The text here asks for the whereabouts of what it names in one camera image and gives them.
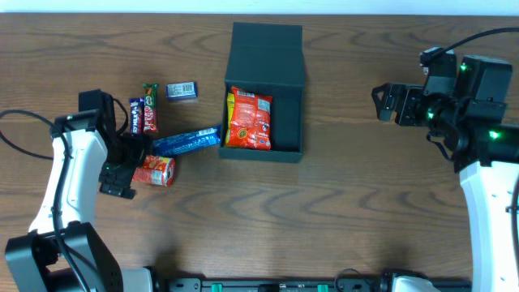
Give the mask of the red snack bag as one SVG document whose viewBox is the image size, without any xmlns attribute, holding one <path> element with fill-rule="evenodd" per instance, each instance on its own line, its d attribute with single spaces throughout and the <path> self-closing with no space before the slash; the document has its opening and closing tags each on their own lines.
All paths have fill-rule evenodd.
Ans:
<svg viewBox="0 0 519 292">
<path fill-rule="evenodd" d="M 272 97 L 232 87 L 234 113 L 227 148 L 269 151 L 271 143 Z"/>
</svg>

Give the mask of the purple chocolate bar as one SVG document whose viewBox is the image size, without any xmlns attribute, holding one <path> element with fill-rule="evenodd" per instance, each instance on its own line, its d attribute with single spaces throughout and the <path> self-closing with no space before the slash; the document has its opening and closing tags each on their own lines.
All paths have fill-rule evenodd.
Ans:
<svg viewBox="0 0 519 292">
<path fill-rule="evenodd" d="M 144 99 L 142 97 L 131 98 L 130 102 L 130 133 L 142 135 L 144 128 Z"/>
</svg>

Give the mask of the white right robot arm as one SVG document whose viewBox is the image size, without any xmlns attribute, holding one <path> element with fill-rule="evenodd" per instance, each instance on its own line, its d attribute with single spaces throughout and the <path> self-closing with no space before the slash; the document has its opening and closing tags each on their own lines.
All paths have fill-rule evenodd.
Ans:
<svg viewBox="0 0 519 292">
<path fill-rule="evenodd" d="M 518 289 L 518 128 L 502 123 L 509 62 L 446 54 L 424 85 L 386 83 L 371 97 L 380 121 L 425 127 L 460 178 L 470 219 L 472 289 Z"/>
</svg>

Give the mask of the red chips can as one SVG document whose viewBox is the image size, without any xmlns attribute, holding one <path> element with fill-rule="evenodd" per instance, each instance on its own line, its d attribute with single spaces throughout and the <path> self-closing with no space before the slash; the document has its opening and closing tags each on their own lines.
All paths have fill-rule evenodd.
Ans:
<svg viewBox="0 0 519 292">
<path fill-rule="evenodd" d="M 132 181 L 168 187 L 174 180 L 175 168 L 173 158 L 146 156 L 143 165 L 135 169 Z"/>
</svg>

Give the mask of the yellow snack bag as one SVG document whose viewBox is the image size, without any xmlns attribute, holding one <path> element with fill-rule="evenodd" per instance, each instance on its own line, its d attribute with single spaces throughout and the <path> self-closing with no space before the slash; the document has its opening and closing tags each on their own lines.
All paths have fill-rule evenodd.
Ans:
<svg viewBox="0 0 519 292">
<path fill-rule="evenodd" d="M 225 135 L 225 142 L 228 143 L 230 138 L 230 124 L 232 121 L 233 113 L 234 113 L 234 94 L 229 93 L 226 98 L 226 105 L 227 105 L 227 131 Z"/>
</svg>

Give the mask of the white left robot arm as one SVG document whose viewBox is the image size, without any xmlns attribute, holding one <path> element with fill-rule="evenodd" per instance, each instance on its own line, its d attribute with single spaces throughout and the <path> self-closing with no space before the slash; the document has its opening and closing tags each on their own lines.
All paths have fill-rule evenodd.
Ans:
<svg viewBox="0 0 519 292">
<path fill-rule="evenodd" d="M 132 199 L 140 140 L 111 109 L 82 109 L 49 124 L 54 154 L 45 196 L 27 234 L 8 240 L 7 266 L 21 291 L 153 291 L 148 267 L 123 269 L 94 227 L 97 195 Z"/>
</svg>

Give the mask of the small blue grey box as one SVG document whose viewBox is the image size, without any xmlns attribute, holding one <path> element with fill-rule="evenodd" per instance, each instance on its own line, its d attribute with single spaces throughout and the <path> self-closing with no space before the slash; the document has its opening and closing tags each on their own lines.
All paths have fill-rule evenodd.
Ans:
<svg viewBox="0 0 519 292">
<path fill-rule="evenodd" d="M 169 101 L 189 100 L 197 97 L 197 87 L 193 81 L 166 85 L 166 98 Z"/>
</svg>

